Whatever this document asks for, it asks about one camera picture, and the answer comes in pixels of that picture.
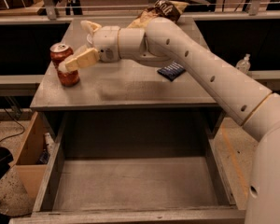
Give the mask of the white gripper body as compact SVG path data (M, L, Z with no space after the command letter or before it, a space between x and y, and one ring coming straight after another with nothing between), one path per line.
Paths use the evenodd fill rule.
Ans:
M94 33L93 45L99 51L103 62L119 60L119 30L118 26L104 26Z

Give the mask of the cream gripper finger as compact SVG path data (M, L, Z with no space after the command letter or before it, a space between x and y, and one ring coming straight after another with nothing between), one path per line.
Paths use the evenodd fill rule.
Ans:
M61 62L61 70L73 72L79 68L95 65L100 60L99 51L95 48L80 47L76 53Z
M87 32L90 36L93 36L96 31L102 28L102 26L92 21L81 21L82 29Z

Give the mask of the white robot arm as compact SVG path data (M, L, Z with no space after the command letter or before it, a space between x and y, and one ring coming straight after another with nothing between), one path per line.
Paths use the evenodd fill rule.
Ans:
M98 61L134 60L148 66L176 61L223 110L259 142L255 152L245 224L280 224L280 95L204 48L173 21L157 17L144 28L83 21L91 39L59 65L76 71Z

